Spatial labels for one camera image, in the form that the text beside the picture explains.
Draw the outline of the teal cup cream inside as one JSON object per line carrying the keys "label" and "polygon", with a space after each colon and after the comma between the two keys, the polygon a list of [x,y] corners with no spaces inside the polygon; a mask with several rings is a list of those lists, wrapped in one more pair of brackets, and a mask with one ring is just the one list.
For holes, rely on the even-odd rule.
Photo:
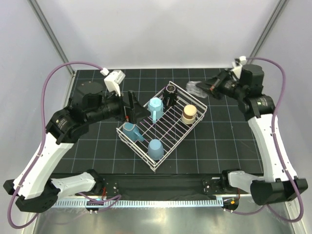
{"label": "teal cup cream inside", "polygon": [[152,123],[156,123],[163,116],[163,102],[161,99],[154,97],[148,103],[148,110],[151,115]]}

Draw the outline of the blue glazed ceramic mug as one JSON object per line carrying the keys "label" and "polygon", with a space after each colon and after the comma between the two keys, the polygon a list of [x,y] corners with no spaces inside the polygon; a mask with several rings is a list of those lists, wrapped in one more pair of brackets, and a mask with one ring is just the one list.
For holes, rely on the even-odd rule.
{"label": "blue glazed ceramic mug", "polygon": [[135,124],[129,122],[124,123],[122,127],[122,132],[133,142],[143,142],[145,140]]}

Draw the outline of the clear glass cup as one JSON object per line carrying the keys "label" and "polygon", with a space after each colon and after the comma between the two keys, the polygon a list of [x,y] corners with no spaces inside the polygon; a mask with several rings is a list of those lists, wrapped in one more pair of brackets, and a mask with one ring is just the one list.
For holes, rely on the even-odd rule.
{"label": "clear glass cup", "polygon": [[200,81],[189,81],[189,82],[187,82],[186,91],[189,94],[194,95],[198,98],[207,98],[208,95],[196,86],[199,83],[200,83]]}

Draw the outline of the brown and cream cup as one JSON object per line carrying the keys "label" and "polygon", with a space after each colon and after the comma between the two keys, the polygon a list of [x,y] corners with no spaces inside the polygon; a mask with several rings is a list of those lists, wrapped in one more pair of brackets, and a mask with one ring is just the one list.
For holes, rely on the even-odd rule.
{"label": "brown and cream cup", "polygon": [[181,121],[187,125],[195,122],[197,108],[194,105],[186,105],[181,114]]}

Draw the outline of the black cup cream inside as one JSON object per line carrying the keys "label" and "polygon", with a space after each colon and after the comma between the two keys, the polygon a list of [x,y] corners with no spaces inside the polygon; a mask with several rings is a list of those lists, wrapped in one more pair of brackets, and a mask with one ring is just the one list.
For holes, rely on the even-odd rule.
{"label": "black cup cream inside", "polygon": [[168,84],[163,90],[163,106],[165,110],[175,106],[177,100],[177,88],[174,85]]}

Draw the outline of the light blue plastic cup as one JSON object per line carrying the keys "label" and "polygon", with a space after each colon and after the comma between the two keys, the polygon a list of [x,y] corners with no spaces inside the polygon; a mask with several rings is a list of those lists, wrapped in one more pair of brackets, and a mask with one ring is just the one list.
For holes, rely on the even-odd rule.
{"label": "light blue plastic cup", "polygon": [[155,161],[161,160],[164,156],[164,148],[160,140],[153,139],[149,142],[148,156]]}

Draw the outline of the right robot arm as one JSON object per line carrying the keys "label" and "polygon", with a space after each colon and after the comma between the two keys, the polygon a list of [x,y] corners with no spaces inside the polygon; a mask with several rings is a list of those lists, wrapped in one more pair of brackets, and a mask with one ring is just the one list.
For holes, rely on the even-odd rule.
{"label": "right robot arm", "polygon": [[208,81],[196,84],[216,99],[223,96],[235,99],[251,128],[261,155],[263,176],[226,171],[219,186],[225,193],[242,189],[250,193],[259,206],[292,201],[297,197],[295,190],[303,193],[308,188],[306,179],[298,178],[289,162],[274,115],[275,104],[270,96],[262,93],[263,78],[261,66],[247,64],[223,70]]}

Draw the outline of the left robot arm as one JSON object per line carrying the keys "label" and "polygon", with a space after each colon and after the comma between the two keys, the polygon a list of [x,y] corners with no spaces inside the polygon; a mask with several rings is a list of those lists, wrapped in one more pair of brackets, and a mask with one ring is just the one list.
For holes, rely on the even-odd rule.
{"label": "left robot arm", "polygon": [[16,206],[20,211],[43,213],[63,197],[102,192],[104,179],[93,169],[61,179],[51,178],[51,174],[66,152],[88,133],[91,124],[110,118],[137,124],[149,116],[134,91],[128,91],[128,98],[126,103],[122,95],[106,93],[96,82],[84,82],[76,89],[68,105],[55,112],[46,125],[44,145],[39,146],[18,178],[3,185],[9,195],[18,196]]}

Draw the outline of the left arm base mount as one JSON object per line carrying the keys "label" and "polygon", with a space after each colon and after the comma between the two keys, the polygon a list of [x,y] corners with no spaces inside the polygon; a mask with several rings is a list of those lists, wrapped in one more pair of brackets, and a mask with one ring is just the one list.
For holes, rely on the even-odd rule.
{"label": "left arm base mount", "polygon": [[115,179],[104,179],[103,185],[98,193],[99,196],[113,197],[119,194],[118,181]]}

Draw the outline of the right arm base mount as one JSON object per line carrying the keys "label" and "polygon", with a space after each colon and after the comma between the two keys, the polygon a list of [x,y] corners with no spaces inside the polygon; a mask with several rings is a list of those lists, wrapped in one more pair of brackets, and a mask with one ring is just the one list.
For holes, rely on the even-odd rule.
{"label": "right arm base mount", "polygon": [[226,187],[222,184],[222,179],[217,177],[207,177],[202,180],[204,194],[206,195],[237,195],[238,188]]}

